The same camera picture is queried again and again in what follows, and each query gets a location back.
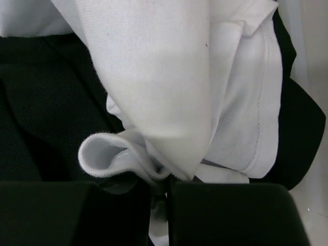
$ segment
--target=black garment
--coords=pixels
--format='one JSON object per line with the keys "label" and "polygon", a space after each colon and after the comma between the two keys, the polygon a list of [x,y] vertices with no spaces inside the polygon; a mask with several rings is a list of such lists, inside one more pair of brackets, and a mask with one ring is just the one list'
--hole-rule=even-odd
{"label": "black garment", "polygon": [[304,178],[318,151],[325,114],[290,78],[296,52],[278,11],[273,22],[283,64],[278,153],[267,175],[262,179],[251,179],[251,182],[278,183],[292,189]]}
{"label": "black garment", "polygon": [[123,128],[77,36],[0,38],[0,84],[0,180],[95,180],[81,142]]}

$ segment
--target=white fabric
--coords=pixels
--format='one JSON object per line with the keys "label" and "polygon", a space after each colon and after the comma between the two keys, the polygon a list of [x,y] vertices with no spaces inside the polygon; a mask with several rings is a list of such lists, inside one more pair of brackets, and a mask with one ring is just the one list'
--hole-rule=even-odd
{"label": "white fabric", "polygon": [[[53,2],[61,9],[67,1]],[[147,152],[175,176],[192,179],[211,134],[209,2],[76,0],[71,6],[102,84],[146,139]]]}
{"label": "white fabric", "polygon": [[169,223],[166,197],[153,196],[150,221],[149,238],[155,246],[169,245]]}
{"label": "white fabric", "polygon": [[0,0],[0,36],[36,37],[72,33],[50,0]]}
{"label": "white fabric", "polygon": [[[78,158],[88,174],[132,171],[162,192],[170,173],[247,183],[270,170],[282,83],[276,2],[52,1],[70,26],[49,0],[0,0],[0,35],[73,29],[88,46],[107,109],[127,129],[82,143]],[[203,158],[227,168],[201,164]],[[152,240],[166,245],[166,228],[152,210]]]}
{"label": "white fabric", "polygon": [[[212,0],[210,3],[210,40],[205,46],[210,51],[213,140],[204,157],[249,177],[261,178],[272,167],[278,147],[282,64],[272,22],[277,3],[271,0]],[[167,91],[174,88],[175,84],[171,83]],[[146,93],[140,94],[137,88],[127,90],[141,98],[149,96]],[[121,112],[110,96],[107,109],[123,121],[126,129],[134,128],[138,131],[135,124],[125,116],[129,112]],[[173,113],[179,112],[180,107],[170,104],[164,111],[161,109],[158,108],[158,113],[163,114],[164,121],[164,113],[168,109]],[[202,105],[189,106],[188,109],[199,112]],[[148,121],[152,119],[150,113],[137,113]],[[184,144],[191,153],[193,148],[187,142]],[[151,145],[147,147],[148,151],[152,150]],[[218,182],[221,182],[221,169],[215,170]],[[212,177],[215,170],[211,170],[208,176]],[[203,175],[203,180],[206,181],[206,175]]]}

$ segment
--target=white sleeve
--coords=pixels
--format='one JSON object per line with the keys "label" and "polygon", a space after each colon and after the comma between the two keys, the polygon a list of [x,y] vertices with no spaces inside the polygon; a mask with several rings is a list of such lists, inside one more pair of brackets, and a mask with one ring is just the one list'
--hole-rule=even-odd
{"label": "white sleeve", "polygon": [[52,1],[147,152],[191,179],[211,137],[209,1]]}

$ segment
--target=seam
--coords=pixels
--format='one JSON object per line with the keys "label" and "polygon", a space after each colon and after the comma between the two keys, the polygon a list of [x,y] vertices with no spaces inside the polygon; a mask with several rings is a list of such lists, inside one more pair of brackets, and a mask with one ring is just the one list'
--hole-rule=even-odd
{"label": "seam", "polygon": [[[267,29],[264,25],[261,25],[259,27],[260,29],[263,30],[263,36],[264,36],[264,42],[265,42],[265,64],[264,64],[264,68],[263,68],[263,73],[262,73],[262,81],[261,81],[261,87],[260,87],[260,95],[259,95],[259,100],[258,100],[258,104],[257,104],[257,110],[258,110],[258,121],[257,121],[257,139],[256,139],[256,143],[255,143],[255,150],[254,153],[252,155],[251,160],[249,161],[249,163],[246,165],[246,167],[244,169],[241,170],[241,172],[245,172],[245,170],[247,170],[248,168],[250,168],[250,166],[253,164],[253,161],[256,157],[256,155],[258,154],[258,144],[260,141],[260,122],[261,122],[261,108],[260,108],[260,103],[262,100],[262,96],[263,96],[263,82],[264,82],[264,78],[265,78],[265,72],[266,72],[266,68],[268,66],[269,63],[269,57],[270,57],[270,46],[268,44],[268,33],[267,33]],[[254,166],[248,170],[247,172],[250,172],[254,169],[256,165],[254,164]]]}

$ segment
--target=black twill fabric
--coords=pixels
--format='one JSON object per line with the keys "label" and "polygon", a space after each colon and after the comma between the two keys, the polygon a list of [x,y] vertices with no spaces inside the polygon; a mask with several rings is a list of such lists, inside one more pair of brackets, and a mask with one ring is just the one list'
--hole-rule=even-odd
{"label": "black twill fabric", "polygon": [[81,142],[123,128],[76,35],[0,38],[0,81],[0,180],[95,180]]}

